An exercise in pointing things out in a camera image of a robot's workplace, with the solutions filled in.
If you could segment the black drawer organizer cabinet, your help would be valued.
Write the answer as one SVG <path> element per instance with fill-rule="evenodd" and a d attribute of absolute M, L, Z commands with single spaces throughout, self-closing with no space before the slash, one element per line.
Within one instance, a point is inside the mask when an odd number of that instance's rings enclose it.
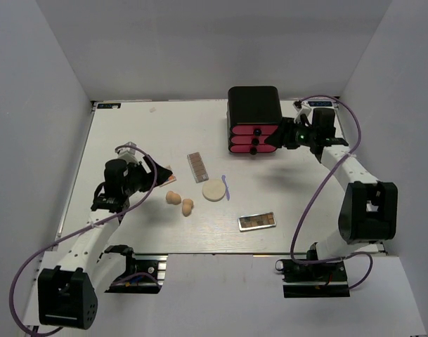
<path fill-rule="evenodd" d="M 278 89 L 274 86 L 234 86 L 228 90 L 227 126 L 279 124 L 283 117 Z M 231 136 L 228 134 L 228 148 Z"/>

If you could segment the round beige powder puff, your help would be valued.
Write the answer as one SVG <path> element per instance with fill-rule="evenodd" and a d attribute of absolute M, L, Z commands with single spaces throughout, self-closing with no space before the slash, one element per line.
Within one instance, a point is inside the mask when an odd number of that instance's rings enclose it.
<path fill-rule="evenodd" d="M 202 195 L 208 201 L 220 201 L 226 195 L 226 186 L 221 179 L 207 180 L 202 186 Z"/>

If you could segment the brown eyeshadow palette clear case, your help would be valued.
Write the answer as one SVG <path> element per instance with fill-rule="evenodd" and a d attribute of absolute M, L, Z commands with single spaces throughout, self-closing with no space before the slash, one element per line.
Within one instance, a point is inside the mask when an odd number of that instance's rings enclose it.
<path fill-rule="evenodd" d="M 276 226 L 273 212 L 259 213 L 238 218 L 238 228 L 241 232 L 262 230 Z"/>

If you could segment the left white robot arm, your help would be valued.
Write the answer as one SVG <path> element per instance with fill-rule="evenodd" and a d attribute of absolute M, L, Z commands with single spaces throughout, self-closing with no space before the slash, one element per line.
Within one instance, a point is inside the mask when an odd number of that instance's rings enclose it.
<path fill-rule="evenodd" d="M 129 209 L 130 197 L 150 192 L 171 175 L 149 157 L 138 161 L 126 156 L 105 163 L 104 180 L 94 192 L 84 230 L 55 267 L 39 274 L 41 324 L 87 330 L 98 310 L 97 294 L 107 291 L 117 277 L 129 280 L 136 275 L 137 262 L 129 257 L 132 248 L 108 241 Z"/>

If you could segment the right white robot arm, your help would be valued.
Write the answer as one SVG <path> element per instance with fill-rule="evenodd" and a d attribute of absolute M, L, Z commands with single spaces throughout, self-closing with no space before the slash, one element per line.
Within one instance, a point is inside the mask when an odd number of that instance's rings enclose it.
<path fill-rule="evenodd" d="M 298 237 L 308 212 L 329 179 L 335 178 L 344 190 L 337 229 L 323 241 L 314 243 L 305 259 L 293 258 L 295 263 L 306 265 L 311 278 L 324 279 L 332 270 L 331 263 L 355 256 L 369 244 L 394 238 L 398 188 L 369 173 L 354 155 L 357 148 L 336 135 L 332 108 L 316 108 L 311 117 L 299 113 L 295 118 L 282 118 L 265 142 L 288 150 L 307 147 L 329 171 L 304 209 L 294 238 Z"/>

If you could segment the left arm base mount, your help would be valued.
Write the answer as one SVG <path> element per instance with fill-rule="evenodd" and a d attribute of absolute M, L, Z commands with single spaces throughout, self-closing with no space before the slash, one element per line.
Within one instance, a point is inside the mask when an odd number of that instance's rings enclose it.
<path fill-rule="evenodd" d="M 120 258 L 120 271 L 106 293 L 158 294 L 167 269 L 168 255 L 143 255 L 127 245 L 111 245 L 103 252 Z"/>

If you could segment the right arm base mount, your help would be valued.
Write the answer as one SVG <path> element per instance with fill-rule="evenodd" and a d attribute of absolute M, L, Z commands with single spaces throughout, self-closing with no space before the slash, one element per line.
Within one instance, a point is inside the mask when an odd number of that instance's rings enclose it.
<path fill-rule="evenodd" d="M 310 249 L 302 264 L 292 259 L 279 259 L 275 270 L 283 276 L 284 298 L 346 298 L 350 296 L 344 263 L 329 262 L 306 264 L 316 260 L 317 253 Z"/>

